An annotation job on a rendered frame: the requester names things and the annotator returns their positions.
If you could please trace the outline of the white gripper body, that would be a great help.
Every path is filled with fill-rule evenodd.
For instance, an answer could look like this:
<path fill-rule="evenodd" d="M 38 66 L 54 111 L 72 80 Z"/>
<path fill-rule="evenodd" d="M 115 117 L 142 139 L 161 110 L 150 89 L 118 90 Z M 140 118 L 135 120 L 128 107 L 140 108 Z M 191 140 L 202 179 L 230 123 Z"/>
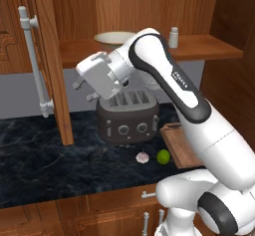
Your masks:
<path fill-rule="evenodd" d="M 122 90 L 117 66 L 122 62 L 115 53 L 97 52 L 81 61 L 76 71 L 104 100 Z"/>

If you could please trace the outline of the cream bowl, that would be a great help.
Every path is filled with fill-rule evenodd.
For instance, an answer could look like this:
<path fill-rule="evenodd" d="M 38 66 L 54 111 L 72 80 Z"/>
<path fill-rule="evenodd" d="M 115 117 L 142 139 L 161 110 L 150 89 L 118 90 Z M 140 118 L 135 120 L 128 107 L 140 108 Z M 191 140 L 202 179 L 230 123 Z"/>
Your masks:
<path fill-rule="evenodd" d="M 122 45 L 133 36 L 133 32 L 105 32 L 97 34 L 94 40 L 101 44 Z"/>

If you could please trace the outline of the pale garlic bulb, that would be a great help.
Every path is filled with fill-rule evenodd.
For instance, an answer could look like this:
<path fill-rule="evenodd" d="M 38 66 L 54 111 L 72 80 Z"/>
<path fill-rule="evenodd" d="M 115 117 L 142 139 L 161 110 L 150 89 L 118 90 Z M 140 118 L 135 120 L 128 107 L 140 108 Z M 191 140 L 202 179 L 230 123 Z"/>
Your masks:
<path fill-rule="evenodd" d="M 136 155 L 135 159 L 138 163 L 147 163 L 149 161 L 149 155 L 146 152 L 141 151 Z"/>

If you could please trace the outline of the white condiment shaker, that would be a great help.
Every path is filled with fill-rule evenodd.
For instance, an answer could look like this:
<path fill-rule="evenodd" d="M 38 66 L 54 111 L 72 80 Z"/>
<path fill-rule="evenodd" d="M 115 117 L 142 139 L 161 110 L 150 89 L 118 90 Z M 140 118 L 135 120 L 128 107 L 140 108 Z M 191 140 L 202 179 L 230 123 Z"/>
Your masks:
<path fill-rule="evenodd" d="M 169 33 L 168 46 L 171 49 L 176 49 L 178 47 L 178 28 L 172 27 Z"/>

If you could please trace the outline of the closed wooden cabinet door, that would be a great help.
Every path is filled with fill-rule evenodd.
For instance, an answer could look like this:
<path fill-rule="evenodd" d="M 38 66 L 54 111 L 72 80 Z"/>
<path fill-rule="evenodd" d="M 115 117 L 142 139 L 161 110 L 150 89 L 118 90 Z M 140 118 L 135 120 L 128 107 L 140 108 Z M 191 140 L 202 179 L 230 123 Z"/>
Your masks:
<path fill-rule="evenodd" d="M 0 75 L 31 73 L 18 7 L 24 0 L 0 0 Z"/>

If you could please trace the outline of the green lime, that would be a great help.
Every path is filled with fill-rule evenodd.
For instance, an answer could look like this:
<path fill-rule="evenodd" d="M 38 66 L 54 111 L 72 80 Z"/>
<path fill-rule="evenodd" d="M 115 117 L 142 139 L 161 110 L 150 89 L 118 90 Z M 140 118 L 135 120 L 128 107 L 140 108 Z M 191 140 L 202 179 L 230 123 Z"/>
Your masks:
<path fill-rule="evenodd" d="M 167 149 L 162 149 L 157 153 L 157 162 L 160 164 L 168 164 L 170 161 L 170 153 Z"/>

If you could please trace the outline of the wooden cutting board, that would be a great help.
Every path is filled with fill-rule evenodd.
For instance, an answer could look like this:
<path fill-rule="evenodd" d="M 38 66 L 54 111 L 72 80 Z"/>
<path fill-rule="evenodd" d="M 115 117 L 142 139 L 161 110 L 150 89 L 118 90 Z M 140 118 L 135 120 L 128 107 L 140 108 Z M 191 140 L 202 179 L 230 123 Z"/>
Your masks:
<path fill-rule="evenodd" d="M 202 166 L 203 163 L 191 150 L 179 122 L 166 123 L 160 133 L 178 168 Z"/>

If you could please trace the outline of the wooden base cabinet door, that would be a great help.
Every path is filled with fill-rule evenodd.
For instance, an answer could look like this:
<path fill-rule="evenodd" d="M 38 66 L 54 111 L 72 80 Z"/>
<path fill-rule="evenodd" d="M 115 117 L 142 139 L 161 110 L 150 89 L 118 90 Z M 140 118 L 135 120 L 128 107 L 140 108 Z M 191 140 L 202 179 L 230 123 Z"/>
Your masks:
<path fill-rule="evenodd" d="M 76 236 L 142 236 L 143 213 L 152 219 L 152 210 L 152 205 L 139 205 L 83 218 L 76 226 Z"/>

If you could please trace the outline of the dark brown toaster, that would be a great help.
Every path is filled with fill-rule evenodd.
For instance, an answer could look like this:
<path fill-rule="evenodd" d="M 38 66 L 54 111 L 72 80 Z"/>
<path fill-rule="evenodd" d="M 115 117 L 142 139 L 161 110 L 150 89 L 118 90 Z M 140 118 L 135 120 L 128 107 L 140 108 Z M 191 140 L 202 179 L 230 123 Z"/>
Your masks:
<path fill-rule="evenodd" d="M 146 90 L 128 90 L 109 100 L 97 101 L 98 132 L 108 143 L 126 144 L 151 140 L 157 132 L 159 103 Z"/>

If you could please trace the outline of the wide wooden drawer front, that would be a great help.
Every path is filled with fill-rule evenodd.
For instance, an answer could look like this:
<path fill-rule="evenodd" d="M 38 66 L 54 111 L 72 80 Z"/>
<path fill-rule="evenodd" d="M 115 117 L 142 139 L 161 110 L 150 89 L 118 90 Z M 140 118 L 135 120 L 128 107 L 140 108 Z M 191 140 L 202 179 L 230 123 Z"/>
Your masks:
<path fill-rule="evenodd" d="M 74 236 L 70 223 L 87 211 L 83 196 L 0 209 L 0 236 Z"/>

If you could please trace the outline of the wooden wall cabinet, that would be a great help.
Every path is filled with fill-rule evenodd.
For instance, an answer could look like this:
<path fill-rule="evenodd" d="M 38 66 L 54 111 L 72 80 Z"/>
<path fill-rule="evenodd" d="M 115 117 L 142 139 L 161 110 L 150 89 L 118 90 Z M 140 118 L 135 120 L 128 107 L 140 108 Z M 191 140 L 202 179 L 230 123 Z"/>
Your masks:
<path fill-rule="evenodd" d="M 63 67 L 70 69 L 107 46 L 94 36 L 152 27 L 168 36 L 179 30 L 177 61 L 239 58 L 240 49 L 209 34 L 216 0 L 53 0 Z"/>

